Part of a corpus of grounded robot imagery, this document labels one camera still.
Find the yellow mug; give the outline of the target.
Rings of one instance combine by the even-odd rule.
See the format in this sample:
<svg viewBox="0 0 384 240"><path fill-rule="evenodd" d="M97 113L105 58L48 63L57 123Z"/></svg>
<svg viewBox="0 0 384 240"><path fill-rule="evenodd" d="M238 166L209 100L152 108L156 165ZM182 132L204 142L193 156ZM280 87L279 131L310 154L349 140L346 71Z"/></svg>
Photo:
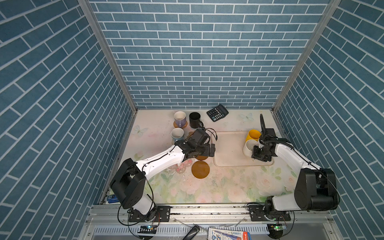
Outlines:
<svg viewBox="0 0 384 240"><path fill-rule="evenodd" d="M261 135L261 132L259 132L258 130L249 130L245 142L247 142L248 140L258 141Z"/></svg>

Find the amber glossy round coaster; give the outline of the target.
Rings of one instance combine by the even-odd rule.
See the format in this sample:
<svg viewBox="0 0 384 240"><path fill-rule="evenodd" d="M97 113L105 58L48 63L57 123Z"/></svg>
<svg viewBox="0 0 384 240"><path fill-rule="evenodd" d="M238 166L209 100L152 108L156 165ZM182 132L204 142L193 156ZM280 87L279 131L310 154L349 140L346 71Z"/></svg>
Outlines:
<svg viewBox="0 0 384 240"><path fill-rule="evenodd" d="M199 161L204 161L206 160L208 157L206 156L197 156L196 159L199 160Z"/></svg>

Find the white mug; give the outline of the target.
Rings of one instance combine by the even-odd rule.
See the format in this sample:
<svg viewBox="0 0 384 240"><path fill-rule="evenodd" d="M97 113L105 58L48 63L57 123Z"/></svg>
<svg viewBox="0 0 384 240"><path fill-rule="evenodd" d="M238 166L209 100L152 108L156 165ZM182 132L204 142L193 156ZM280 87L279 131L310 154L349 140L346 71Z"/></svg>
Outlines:
<svg viewBox="0 0 384 240"><path fill-rule="evenodd" d="M259 143L258 141L256 140L253 140L253 139L249 139L246 141L244 147L243 147L243 154L246 156L246 157L249 157L251 158L252 157L252 154L253 154L253 149L254 147L258 147L259 146Z"/></svg>

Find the pink flower coaster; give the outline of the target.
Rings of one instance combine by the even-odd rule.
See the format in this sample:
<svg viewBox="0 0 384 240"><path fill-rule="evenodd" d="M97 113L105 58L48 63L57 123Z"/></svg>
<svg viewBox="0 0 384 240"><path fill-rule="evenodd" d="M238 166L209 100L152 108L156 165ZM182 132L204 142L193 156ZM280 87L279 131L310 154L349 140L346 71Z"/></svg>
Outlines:
<svg viewBox="0 0 384 240"><path fill-rule="evenodd" d="M186 169L188 167L190 167L192 164L193 164L193 160L189 159L189 160L182 162L180 165L175 164L175 165L169 167L169 169L173 172L178 173L178 174L183 174L186 171Z"/></svg>

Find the light blue floral mug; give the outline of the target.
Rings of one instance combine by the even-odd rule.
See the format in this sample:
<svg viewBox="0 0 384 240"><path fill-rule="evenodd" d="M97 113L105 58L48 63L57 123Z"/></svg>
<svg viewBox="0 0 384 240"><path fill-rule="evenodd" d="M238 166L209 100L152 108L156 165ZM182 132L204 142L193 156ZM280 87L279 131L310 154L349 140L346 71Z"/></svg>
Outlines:
<svg viewBox="0 0 384 240"><path fill-rule="evenodd" d="M185 132L182 128L174 128L171 132L173 142L181 141L185 139Z"/></svg>

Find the black mug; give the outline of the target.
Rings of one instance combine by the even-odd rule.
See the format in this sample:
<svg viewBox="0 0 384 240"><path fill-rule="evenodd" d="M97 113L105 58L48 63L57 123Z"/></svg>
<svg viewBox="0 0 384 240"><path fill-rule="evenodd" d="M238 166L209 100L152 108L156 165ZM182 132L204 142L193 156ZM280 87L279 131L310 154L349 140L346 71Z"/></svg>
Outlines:
<svg viewBox="0 0 384 240"><path fill-rule="evenodd" d="M193 129L203 128L204 124L201 121L201 115L198 112L192 112L189 115L190 126Z"/></svg>

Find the tan rattan round coaster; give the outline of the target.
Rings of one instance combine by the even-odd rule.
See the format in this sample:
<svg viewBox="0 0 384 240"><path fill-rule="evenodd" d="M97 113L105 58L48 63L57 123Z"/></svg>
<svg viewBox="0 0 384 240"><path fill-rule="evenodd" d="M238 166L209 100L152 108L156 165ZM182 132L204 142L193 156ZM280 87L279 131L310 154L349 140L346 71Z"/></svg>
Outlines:
<svg viewBox="0 0 384 240"><path fill-rule="evenodd" d="M188 126L188 122L186 122L183 126L178 126L177 125L177 123L176 122L173 122L173 126L175 127L175 128L182 128L182 129L185 129L187 126Z"/></svg>

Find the lilac mug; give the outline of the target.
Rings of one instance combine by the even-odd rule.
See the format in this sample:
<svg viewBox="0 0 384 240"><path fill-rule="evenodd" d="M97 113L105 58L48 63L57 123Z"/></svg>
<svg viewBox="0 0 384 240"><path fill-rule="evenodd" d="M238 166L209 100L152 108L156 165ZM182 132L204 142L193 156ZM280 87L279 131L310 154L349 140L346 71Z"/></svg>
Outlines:
<svg viewBox="0 0 384 240"><path fill-rule="evenodd" d="M178 126L183 126L187 122L187 115L183 111L177 111L174 114L174 122L177 123Z"/></svg>

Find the beige rectangular tray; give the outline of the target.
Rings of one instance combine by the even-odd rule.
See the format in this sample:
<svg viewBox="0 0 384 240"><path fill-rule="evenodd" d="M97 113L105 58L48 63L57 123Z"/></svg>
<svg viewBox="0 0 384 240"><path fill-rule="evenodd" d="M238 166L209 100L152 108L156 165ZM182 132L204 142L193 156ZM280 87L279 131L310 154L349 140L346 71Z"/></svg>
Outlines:
<svg viewBox="0 0 384 240"><path fill-rule="evenodd" d="M218 167L251 167L270 166L274 163L262 162L243 154L243 147L247 132L218 132L218 140L215 142L215 165Z"/></svg>

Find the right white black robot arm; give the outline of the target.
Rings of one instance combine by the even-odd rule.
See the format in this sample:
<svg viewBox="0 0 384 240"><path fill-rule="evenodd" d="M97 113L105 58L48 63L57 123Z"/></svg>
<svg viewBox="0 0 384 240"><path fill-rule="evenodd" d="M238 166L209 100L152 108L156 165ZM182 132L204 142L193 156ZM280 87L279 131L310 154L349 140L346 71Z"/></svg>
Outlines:
<svg viewBox="0 0 384 240"><path fill-rule="evenodd" d="M254 147L252 158L270 162L279 157L294 171L299 171L295 190L292 194L270 196L265 201L264 211L330 211L340 203L336 175L310 161L296 150L288 139L278 138L273 129L267 129L263 115L260 115L261 136L259 146Z"/></svg>

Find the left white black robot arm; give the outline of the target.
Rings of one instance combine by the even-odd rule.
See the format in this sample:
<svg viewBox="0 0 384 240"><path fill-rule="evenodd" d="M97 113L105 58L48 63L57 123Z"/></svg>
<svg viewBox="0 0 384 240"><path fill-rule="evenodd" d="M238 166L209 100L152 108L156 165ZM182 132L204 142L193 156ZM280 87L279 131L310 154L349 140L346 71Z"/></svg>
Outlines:
<svg viewBox="0 0 384 240"><path fill-rule="evenodd" d="M196 156L213 157L215 144L197 145L188 141L177 141L172 147L150 158L133 161L125 160L113 176L110 188L114 192L123 209L135 209L147 215L155 208L153 199L144 194L147 181L173 166L195 158Z"/></svg>

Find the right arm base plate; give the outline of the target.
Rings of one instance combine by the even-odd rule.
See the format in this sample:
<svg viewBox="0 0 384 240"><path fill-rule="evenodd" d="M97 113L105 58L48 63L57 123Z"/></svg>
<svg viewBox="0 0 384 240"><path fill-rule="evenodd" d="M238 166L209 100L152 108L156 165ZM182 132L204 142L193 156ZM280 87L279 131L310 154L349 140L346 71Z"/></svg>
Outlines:
<svg viewBox="0 0 384 240"><path fill-rule="evenodd" d="M289 212L267 210L264 205L259 203L249 203L246 210L250 214L252 222L288 222L291 220Z"/></svg>

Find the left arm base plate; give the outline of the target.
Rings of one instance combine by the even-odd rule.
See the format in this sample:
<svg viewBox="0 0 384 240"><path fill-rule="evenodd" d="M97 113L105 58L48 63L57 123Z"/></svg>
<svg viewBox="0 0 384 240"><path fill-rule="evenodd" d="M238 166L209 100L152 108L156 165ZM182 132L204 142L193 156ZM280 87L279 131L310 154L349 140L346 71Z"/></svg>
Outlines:
<svg viewBox="0 0 384 240"><path fill-rule="evenodd" d="M147 215L143 215L138 210L132 209L129 222L169 222L170 214L170 206L156 206Z"/></svg>

